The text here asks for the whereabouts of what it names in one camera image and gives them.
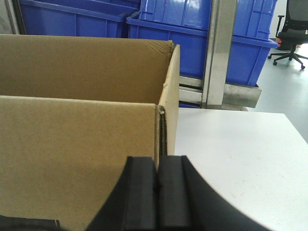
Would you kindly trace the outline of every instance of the chair base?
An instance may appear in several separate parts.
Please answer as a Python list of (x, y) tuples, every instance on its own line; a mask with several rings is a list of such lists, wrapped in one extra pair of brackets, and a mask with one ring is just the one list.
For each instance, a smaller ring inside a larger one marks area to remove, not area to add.
[(292, 44), (291, 51), (289, 53), (271, 53), (268, 56), (268, 59), (271, 59), (272, 55), (281, 56), (281, 57), (279, 57), (277, 59), (274, 59), (273, 65), (277, 65), (277, 61), (281, 60), (281, 59), (286, 59), (286, 58), (289, 58), (289, 60), (295, 59), (296, 61), (298, 61), (301, 64), (301, 69), (305, 69), (305, 66), (304, 66), (303, 62), (300, 61), (299, 58), (301, 58), (301, 59), (308, 59), (308, 57), (305, 57), (305, 56), (302, 56), (300, 54), (294, 53), (295, 49), (296, 49), (296, 44)]

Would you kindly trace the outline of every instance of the metal pole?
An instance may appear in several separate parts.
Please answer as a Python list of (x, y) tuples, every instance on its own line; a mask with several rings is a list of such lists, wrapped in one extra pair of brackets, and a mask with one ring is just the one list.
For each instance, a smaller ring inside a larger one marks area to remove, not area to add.
[(221, 109), (238, 0), (212, 0), (202, 108)]

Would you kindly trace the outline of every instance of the black object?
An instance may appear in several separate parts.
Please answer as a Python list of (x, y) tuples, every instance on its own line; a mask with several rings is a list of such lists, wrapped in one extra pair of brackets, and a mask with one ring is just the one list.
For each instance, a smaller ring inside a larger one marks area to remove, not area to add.
[(278, 33), (281, 20), (284, 17), (283, 15), (278, 15), (279, 22), (276, 30), (276, 37), (291, 43), (291, 52), (289, 53), (271, 53), (268, 58), (271, 59), (272, 55), (279, 55), (281, 57), (274, 60), (273, 65), (277, 65), (277, 61), (281, 59), (289, 58), (289, 60), (295, 59), (301, 64), (301, 69), (305, 69), (303, 62), (299, 60), (308, 59), (305, 56), (299, 55), (295, 53), (296, 45), (308, 43), (308, 35), (306, 34), (298, 34), (298, 33), (290, 33), (289, 29), (292, 30), (307, 30), (308, 29), (308, 8), (306, 0), (287, 0), (287, 8), (286, 8), (286, 19), (284, 22), (284, 26), (282, 32)]
[[(296, 34), (304, 35), (306, 33), (306, 31), (305, 30), (288, 29), (287, 33), (296, 33)], [(280, 51), (290, 51), (291, 50), (292, 43), (290, 43), (290, 41), (281, 40), (280, 38), (279, 39), (277, 38), (276, 42), (279, 44), (276, 49), (278, 49)]]
[[(268, 231), (230, 205), (186, 156), (128, 157), (85, 231)], [(0, 216), (0, 231), (64, 231), (54, 220)]]
[(0, 215), (0, 231), (65, 231), (58, 220), (13, 218)]
[(157, 177), (159, 229), (192, 230), (181, 158), (162, 156)]
[(156, 230), (156, 172), (150, 157), (128, 157), (124, 170), (86, 231)]
[(24, 20), (23, 20), (22, 14), (21, 14), (19, 1), (13, 0), (12, 4), (13, 4), (14, 12), (15, 12), (15, 18), (16, 18), (16, 21), (17, 21), (19, 34), (25, 35), (26, 29), (25, 29)]
[(186, 156), (181, 158), (194, 230), (268, 231), (215, 192)]

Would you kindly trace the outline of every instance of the metal frame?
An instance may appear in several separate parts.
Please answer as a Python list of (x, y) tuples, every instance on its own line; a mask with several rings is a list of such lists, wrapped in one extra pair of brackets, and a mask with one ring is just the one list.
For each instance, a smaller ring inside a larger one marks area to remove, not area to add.
[(237, 0), (212, 0), (202, 108), (221, 109)]
[(256, 106), (259, 87), (226, 83), (236, 9), (237, 0), (212, 0), (204, 79), (180, 77), (180, 101), (212, 109)]
[(13, 5), (14, 16), (18, 26), (19, 34), (26, 35), (26, 28), (24, 24), (24, 19), (21, 13), (20, 4), (18, 0), (10, 0), (11, 5)]
[(2, 19), (4, 20), (2, 23), (7, 23), (10, 26), (10, 31), (7, 31), (7, 33), (19, 34), (19, 26), (15, 16), (13, 2), (11, 0), (0, 0), (0, 7), (2, 7), (2, 10), (4, 9), (2, 12), (5, 14), (2, 15)]

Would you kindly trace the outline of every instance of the wall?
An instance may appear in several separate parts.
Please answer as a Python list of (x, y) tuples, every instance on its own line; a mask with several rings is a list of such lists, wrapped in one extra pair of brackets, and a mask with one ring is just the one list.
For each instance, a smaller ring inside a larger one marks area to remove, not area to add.
[[(278, 15), (285, 15), (286, 6), (287, 6), (287, 0), (277, 1), (273, 20), (270, 26), (270, 36), (269, 36), (270, 38), (275, 38), (276, 29), (277, 29), (278, 20), (279, 20)], [(284, 18), (282, 18), (280, 30), (282, 29), (283, 24), (284, 24)]]

